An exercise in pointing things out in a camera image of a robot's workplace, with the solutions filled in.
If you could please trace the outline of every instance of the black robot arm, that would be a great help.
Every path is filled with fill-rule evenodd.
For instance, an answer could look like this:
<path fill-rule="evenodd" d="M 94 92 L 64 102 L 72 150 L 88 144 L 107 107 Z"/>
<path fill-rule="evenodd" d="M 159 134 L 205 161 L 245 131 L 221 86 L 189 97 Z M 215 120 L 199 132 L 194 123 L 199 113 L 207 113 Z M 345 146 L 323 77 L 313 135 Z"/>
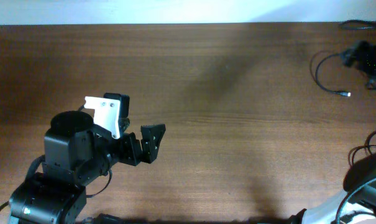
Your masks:
<path fill-rule="evenodd" d="M 45 155 L 32 163 L 9 200 L 9 223 L 72 224 L 86 204 L 85 186 L 94 179 L 111 174 L 118 162 L 136 166 L 156 160 L 165 125 L 142 126 L 141 142 L 125 133 L 129 96 L 86 97 L 84 107 L 96 110 L 94 118 L 67 111 L 51 120 Z M 40 164 L 43 173 L 36 172 Z"/>

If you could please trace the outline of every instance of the white 3d-printed part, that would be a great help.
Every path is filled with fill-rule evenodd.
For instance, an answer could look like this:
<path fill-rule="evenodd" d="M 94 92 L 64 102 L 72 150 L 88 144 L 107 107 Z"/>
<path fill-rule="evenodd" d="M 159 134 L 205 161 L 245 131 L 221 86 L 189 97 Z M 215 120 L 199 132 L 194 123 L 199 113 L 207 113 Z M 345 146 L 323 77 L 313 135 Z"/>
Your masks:
<path fill-rule="evenodd" d="M 112 132 L 114 139 L 120 138 L 119 130 L 119 113 L 120 113 L 120 101 L 107 98 L 99 98 L 86 96 L 86 109 L 93 109 L 94 112 L 94 124 L 101 126 L 104 129 Z"/>

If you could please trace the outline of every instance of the white bracket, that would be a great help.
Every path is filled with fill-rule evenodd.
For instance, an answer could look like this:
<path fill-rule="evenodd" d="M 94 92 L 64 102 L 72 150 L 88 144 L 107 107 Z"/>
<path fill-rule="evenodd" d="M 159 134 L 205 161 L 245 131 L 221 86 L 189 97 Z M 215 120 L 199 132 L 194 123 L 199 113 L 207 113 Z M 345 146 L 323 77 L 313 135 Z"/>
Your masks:
<path fill-rule="evenodd" d="M 86 109 L 95 110 L 94 124 L 112 132 L 112 137 L 114 139 L 119 139 L 120 130 L 118 120 L 120 101 L 93 96 L 86 96 L 85 100 L 86 103 L 84 104 L 84 107 Z"/>
<path fill-rule="evenodd" d="M 326 202 L 322 203 L 321 205 L 317 206 L 316 208 L 311 208 L 305 211 L 304 216 L 302 218 L 302 224 L 330 224 L 332 221 L 336 219 L 337 209 L 344 200 L 347 192 L 344 190 L 340 191 L 335 196 L 328 198 Z M 352 214 L 354 212 L 370 212 L 368 208 L 365 208 L 358 203 L 351 204 L 347 202 L 345 204 L 344 209 L 342 209 L 341 216 Z M 374 219 L 371 215 L 356 215 L 353 217 L 352 221 L 347 224 L 356 224 L 364 220 Z"/>

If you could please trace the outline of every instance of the wooden table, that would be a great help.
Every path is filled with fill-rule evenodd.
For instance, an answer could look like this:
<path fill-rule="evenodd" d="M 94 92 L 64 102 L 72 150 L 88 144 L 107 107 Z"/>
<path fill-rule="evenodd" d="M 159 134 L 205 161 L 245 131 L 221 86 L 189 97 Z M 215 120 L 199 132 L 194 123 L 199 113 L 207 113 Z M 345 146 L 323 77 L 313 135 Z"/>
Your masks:
<path fill-rule="evenodd" d="M 114 166 L 111 185 L 79 219 L 284 218 L 317 206 L 342 189 L 349 150 L 376 129 L 376 93 L 336 58 L 320 79 L 352 96 L 326 93 L 309 62 L 361 39 L 376 43 L 376 31 L 333 23 L 1 26 L 0 204 L 44 153 L 53 116 L 116 92 L 131 97 L 129 131 L 165 123 L 167 132 L 153 164 Z"/>

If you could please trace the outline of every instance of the connector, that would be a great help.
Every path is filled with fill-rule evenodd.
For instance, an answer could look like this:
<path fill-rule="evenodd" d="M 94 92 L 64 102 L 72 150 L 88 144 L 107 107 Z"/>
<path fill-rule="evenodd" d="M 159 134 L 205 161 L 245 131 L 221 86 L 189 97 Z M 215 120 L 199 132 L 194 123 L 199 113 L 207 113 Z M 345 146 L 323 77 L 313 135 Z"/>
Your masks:
<path fill-rule="evenodd" d="M 348 91 L 344 91 L 344 90 L 339 90 L 339 91 L 336 91 L 336 93 L 338 95 L 341 95 L 341 96 L 346 96 L 346 97 L 350 97 L 351 96 L 351 93 L 348 92 Z"/>
<path fill-rule="evenodd" d="M 339 219 L 340 223 L 341 224 L 346 224 L 346 223 L 350 223 L 351 221 L 353 221 L 354 217 L 356 216 L 356 213 L 352 213 L 352 214 L 349 214 L 349 215 L 344 215 L 343 217 L 341 217 Z"/>

